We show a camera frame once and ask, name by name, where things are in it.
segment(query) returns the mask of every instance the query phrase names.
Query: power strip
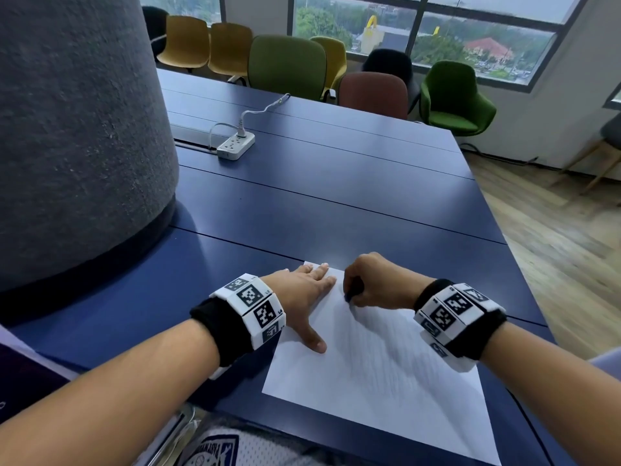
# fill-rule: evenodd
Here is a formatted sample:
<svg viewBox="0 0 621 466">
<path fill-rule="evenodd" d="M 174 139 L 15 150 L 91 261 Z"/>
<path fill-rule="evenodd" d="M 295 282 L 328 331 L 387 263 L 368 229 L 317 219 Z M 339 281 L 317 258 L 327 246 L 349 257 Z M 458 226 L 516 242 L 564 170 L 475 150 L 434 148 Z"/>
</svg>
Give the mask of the power strip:
<svg viewBox="0 0 621 466">
<path fill-rule="evenodd" d="M 237 134 L 234 134 L 222 142 L 215 152 L 220 158 L 237 160 L 254 142 L 255 135 L 252 132 L 246 132 L 246 137 L 239 137 Z"/>
</svg>

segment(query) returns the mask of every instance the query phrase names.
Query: wooden chair leg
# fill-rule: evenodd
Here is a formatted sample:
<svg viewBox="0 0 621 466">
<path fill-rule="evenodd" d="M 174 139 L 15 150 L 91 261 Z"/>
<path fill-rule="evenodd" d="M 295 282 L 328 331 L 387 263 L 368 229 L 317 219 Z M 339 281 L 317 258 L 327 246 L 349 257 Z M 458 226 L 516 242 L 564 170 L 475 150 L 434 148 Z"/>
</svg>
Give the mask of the wooden chair leg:
<svg viewBox="0 0 621 466">
<path fill-rule="evenodd" d="M 559 173 L 564 173 L 567 172 L 572 166 L 574 166 L 575 164 L 577 164 L 579 161 L 581 161 L 583 158 L 585 158 L 586 156 L 592 154 L 595 150 L 597 150 L 601 144 L 602 144 L 602 140 L 598 140 L 597 142 L 595 142 L 594 144 L 588 144 L 585 148 L 583 148 L 577 156 L 575 156 L 570 163 L 568 163 L 567 165 L 565 165 L 561 171 Z"/>
<path fill-rule="evenodd" d="M 590 190 L 592 187 L 594 187 L 597 183 L 599 183 L 599 181 L 604 177 L 604 175 L 606 173 L 608 173 L 610 170 L 612 170 L 613 168 L 615 168 L 617 166 L 617 164 L 621 162 L 621 156 L 619 155 L 615 155 L 610 157 L 610 160 L 608 161 L 608 165 L 606 166 L 606 168 L 604 169 L 603 172 L 601 172 L 599 175 L 597 175 L 587 186 L 586 188 L 584 188 L 584 190 L 582 191 L 582 193 L 580 194 L 584 194 L 586 193 L 588 190 Z"/>
</svg>

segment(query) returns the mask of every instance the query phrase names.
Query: yellow chair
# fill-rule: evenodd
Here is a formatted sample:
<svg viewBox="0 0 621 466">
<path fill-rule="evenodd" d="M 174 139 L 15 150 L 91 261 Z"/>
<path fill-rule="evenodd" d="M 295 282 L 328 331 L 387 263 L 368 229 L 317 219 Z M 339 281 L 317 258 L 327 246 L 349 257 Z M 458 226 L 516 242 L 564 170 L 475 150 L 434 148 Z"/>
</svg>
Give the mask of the yellow chair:
<svg viewBox="0 0 621 466">
<path fill-rule="evenodd" d="M 251 44 L 250 28 L 235 23 L 213 23 L 209 68 L 222 75 L 247 77 Z"/>
<path fill-rule="evenodd" d="M 312 37 L 310 40 L 321 44 L 325 50 L 325 55 L 328 59 L 328 70 L 325 75 L 325 88 L 334 88 L 337 80 L 345 75 L 345 72 L 347 71 L 345 44 L 338 39 L 324 36 Z"/>
<path fill-rule="evenodd" d="M 168 16 L 166 19 L 166 48 L 157 60 L 191 72 L 209 62 L 209 27 L 191 16 Z"/>
</svg>

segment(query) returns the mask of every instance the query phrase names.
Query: red roof building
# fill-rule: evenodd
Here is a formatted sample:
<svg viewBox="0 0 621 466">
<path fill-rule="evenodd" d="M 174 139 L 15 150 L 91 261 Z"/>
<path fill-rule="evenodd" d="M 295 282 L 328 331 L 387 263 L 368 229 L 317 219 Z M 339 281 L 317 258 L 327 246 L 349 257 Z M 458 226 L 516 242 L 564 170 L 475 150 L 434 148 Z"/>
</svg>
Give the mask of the red roof building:
<svg viewBox="0 0 621 466">
<path fill-rule="evenodd" d="M 466 50 L 477 55 L 489 52 L 490 57 L 496 57 L 498 60 L 511 60 L 514 57 L 511 49 L 494 41 L 491 37 L 466 42 L 464 47 Z"/>
</svg>

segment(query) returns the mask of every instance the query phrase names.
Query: person's right hand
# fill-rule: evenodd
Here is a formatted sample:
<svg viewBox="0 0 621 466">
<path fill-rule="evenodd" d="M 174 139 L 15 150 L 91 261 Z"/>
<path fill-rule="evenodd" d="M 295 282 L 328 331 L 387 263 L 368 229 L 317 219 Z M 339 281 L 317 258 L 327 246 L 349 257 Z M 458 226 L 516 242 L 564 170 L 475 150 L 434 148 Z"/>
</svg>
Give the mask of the person's right hand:
<svg viewBox="0 0 621 466">
<path fill-rule="evenodd" d="M 359 256 L 347 267 L 343 281 L 345 294 L 356 277 L 362 279 L 365 289 L 352 297 L 352 304 L 386 309 L 412 309 L 423 289 L 434 281 L 434 278 L 395 265 L 375 251 Z"/>
</svg>

